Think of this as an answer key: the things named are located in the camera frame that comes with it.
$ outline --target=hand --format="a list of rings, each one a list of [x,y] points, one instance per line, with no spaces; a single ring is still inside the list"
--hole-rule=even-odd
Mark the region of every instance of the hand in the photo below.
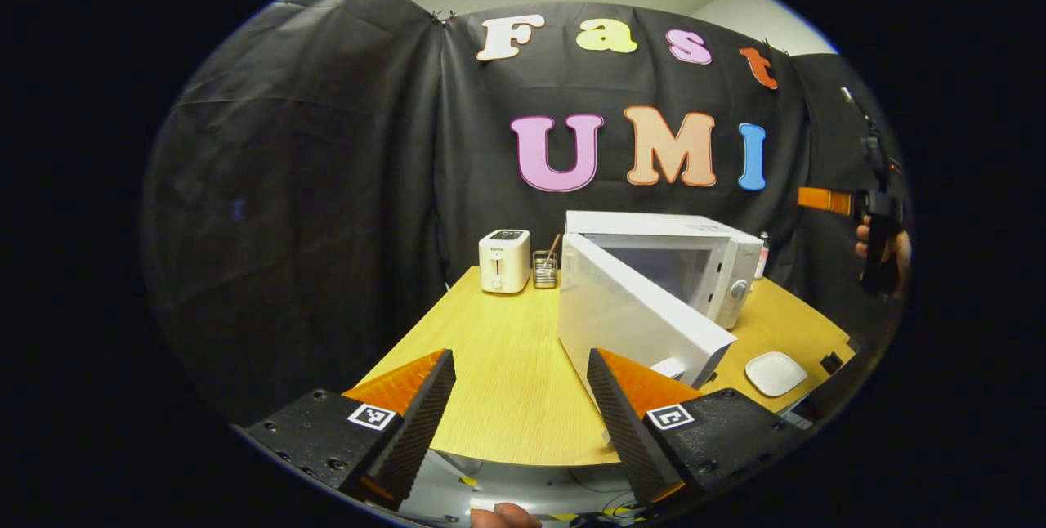
[[[857,253],[857,256],[867,257],[868,255],[870,224],[871,217],[864,215],[864,223],[857,227],[857,238],[860,240],[854,246],[854,252]],[[912,244],[908,238],[907,231],[901,230],[901,233],[893,236],[891,240],[886,240],[886,248],[883,249],[883,262],[889,260],[894,253],[897,255],[897,286],[893,290],[893,297],[900,298],[908,279],[908,265],[911,263],[912,259]]]
[[[541,521],[516,504],[501,503],[494,511],[472,510],[474,528],[541,528]]]

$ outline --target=open microwave door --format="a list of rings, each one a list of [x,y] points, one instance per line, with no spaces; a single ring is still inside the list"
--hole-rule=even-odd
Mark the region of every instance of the open microwave door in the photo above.
[[[656,370],[675,370],[680,383],[708,381],[736,337],[659,283],[583,234],[563,237],[560,342],[588,384],[592,348],[602,348]]]

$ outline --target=orange letter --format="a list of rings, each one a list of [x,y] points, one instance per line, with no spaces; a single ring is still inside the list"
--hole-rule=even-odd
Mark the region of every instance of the orange letter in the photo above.
[[[737,51],[740,51],[745,59],[748,59],[748,67],[752,70],[752,74],[754,75],[755,81],[759,82],[759,85],[763,85],[766,88],[777,88],[777,81],[773,81],[773,78],[770,77],[770,74],[767,73],[767,69],[770,67],[769,60],[763,59],[763,56],[759,55],[758,50],[755,50],[754,47],[743,47]]]
[[[636,133],[636,166],[629,171],[631,184],[654,185],[659,181],[661,175],[654,169],[654,156],[657,156],[668,182],[676,182],[683,168],[683,160],[686,160],[684,184],[715,185],[711,151],[715,119],[711,115],[687,114],[675,137],[672,136],[668,123],[661,117],[661,112],[653,107],[626,107],[624,117],[632,121]]]

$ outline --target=bottle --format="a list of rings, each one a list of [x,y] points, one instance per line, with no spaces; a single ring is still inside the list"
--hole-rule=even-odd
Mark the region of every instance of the bottle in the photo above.
[[[755,267],[755,278],[763,278],[763,271],[767,268],[767,257],[770,256],[770,234],[759,231],[759,238],[763,240],[763,249],[759,251],[759,263]]]

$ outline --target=black cloth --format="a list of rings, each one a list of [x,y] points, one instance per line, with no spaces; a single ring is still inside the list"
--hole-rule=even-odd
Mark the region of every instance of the black cloth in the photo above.
[[[527,14],[545,25],[519,55],[478,62],[483,21]],[[628,24],[637,50],[579,47],[594,18]],[[676,59],[668,29],[699,33],[711,62]],[[741,48],[769,60],[777,89]],[[276,0],[201,66],[160,130],[142,203],[153,305],[204,397],[249,426],[314,387],[353,387],[491,230],[530,230],[541,249],[567,210],[679,212],[768,231],[767,277],[869,338],[883,311],[857,285],[854,224],[796,205],[799,186],[872,184],[839,86],[879,114],[838,55],[790,56],[658,10],[544,3],[441,23],[410,0]],[[635,105],[673,134],[689,112],[711,115],[715,184],[628,182]],[[552,118],[548,164],[568,170],[571,114],[604,118],[594,178],[536,189],[511,121]],[[738,185],[744,122],[767,134],[758,190]]]
[[[231,421],[348,389],[440,297],[439,32],[409,0],[277,0],[163,123],[142,217],[153,303]]]

